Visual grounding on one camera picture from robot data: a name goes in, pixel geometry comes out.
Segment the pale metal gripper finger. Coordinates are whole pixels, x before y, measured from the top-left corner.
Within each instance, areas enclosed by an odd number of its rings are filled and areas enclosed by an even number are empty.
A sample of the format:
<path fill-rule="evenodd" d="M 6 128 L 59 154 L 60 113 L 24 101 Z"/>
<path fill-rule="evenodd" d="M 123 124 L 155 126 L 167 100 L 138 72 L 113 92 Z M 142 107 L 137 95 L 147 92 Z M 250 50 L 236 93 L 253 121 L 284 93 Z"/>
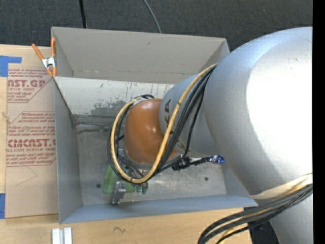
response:
<path fill-rule="evenodd" d="M 125 183 L 117 181 L 113 188 L 111 204 L 118 205 L 126 193 Z"/>

